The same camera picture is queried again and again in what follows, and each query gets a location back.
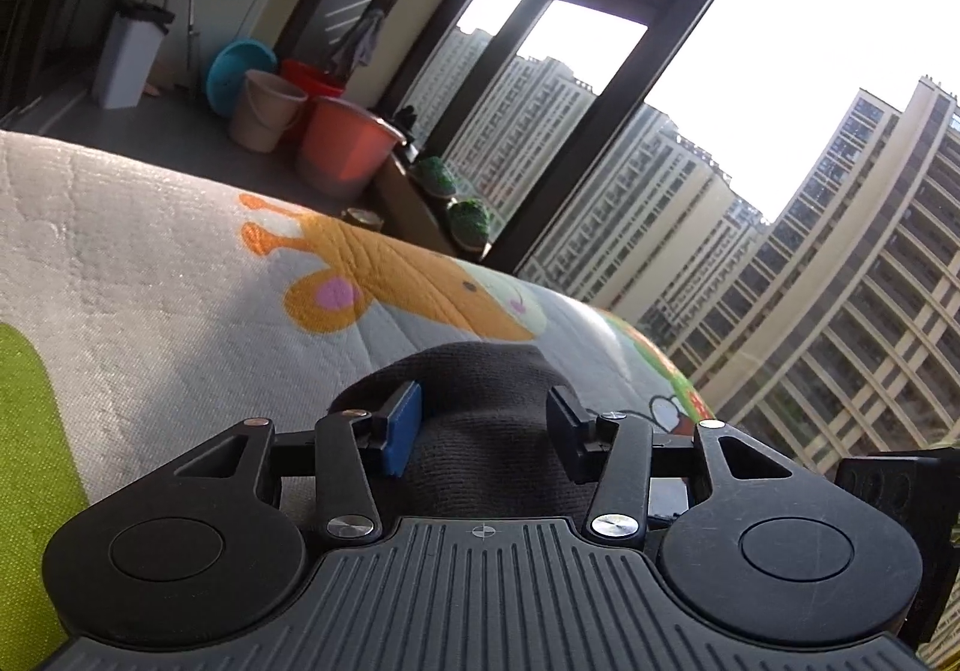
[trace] green fabric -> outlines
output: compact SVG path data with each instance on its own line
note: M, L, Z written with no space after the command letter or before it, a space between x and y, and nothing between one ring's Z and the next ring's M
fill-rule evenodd
M54 531L86 508L40 355L0 324L0 669L29 671L64 641L40 580Z
M654 345L654 342L652 342L649 337L646 337L646 335L643 335L643 332L631 327L619 316L613 316L609 311L601 311L600 308L594 308L594 311L598 311L600 316L603 316L603 318L613 324L616 329L629 337L629 339L634 342L634 348L637 350L637 353L647 361L647 364L653 367L656 372L661 374L662 377L666 378L666 380L673 385L673 391L677 393L677 399L680 401L680 405L683 406L683 410L688 417L695 422L712 420L713 412L709 410L703 398L701 398L699 393L693 388L693 384L690 383L688 377L680 372L678 367L670 361L669 357L666 356L663 351Z

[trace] red bucket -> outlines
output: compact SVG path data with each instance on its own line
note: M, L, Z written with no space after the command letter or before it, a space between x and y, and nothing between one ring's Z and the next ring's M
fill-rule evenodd
M280 62L280 77L294 86L299 86L307 95L307 103L301 109L296 123L283 133L283 142L300 145L304 140L306 128L310 125L310 118L313 118L313 111L317 107L317 98L342 97L345 87L318 68L296 59L284 59Z

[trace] cartoon print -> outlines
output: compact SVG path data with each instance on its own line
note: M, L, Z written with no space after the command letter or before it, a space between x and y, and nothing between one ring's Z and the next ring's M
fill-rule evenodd
M301 232L290 238L248 221L240 236L253 254L266 257L289 248L314 254L327 265L291 284L284 296L288 316L307 332L349 327L375 301L485 339L531 340L544 330L544 312L530 290L510 279L494 282L490 270L254 194L242 194L240 202L252 211L286 215Z
M40 578L47 541L86 495L46 367L0 323L0 668L30 671L64 642Z
M693 384L690 384L688 377L677 369L677 366L667 358L663 351L656 347L649 337L646 337L642 332L631 327L619 316L613 316L613 314L608 311L601 311L600 308L594 308L594 310L600 313L600 316L603 316L613 327L616 327L617 330L629 337L634 344L634 348L640 353L640 356L642 356L656 372L670 382L676 393L673 400L680 403L688 417L694 421L712 420L713 413L709 410L703 398L695 388L693 388Z
M539 302L536 302L531 287L525 286L515 278L510 278L509 275L484 268L483 265L474 265L460 260L453 260L453 262L457 263L464 272L472 275L473 279L486 289L487 294L490 294L490 297L493 297L504 311L517 320L517 324L525 327L535 336L544 333L546 314Z
M671 436L692 436L693 420L683 410L680 399L656 396L650 399L650 421L655 431Z

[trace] bucket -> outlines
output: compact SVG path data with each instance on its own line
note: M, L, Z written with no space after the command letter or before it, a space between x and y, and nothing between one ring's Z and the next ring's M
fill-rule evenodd
M249 70L230 119L230 137L251 151L270 153L304 102L304 90L280 75Z
M296 123L283 133L283 142L299 145L301 140L304 140L317 97L342 97L344 85L335 83L318 68L296 59L284 59L280 62L280 77L303 89L309 99L304 109L299 112Z
M352 102L319 97L296 169L317 191L349 202L403 139L402 132Z

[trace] gray knit fabric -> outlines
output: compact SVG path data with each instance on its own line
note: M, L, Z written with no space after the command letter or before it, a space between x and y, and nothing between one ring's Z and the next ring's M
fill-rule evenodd
M401 479L372 479L384 526L400 516L571 516L595 489L570 483L546 431L546 396L569 383L536 346L464 342L376 371L330 412L377 410L405 381L424 391L424 423Z

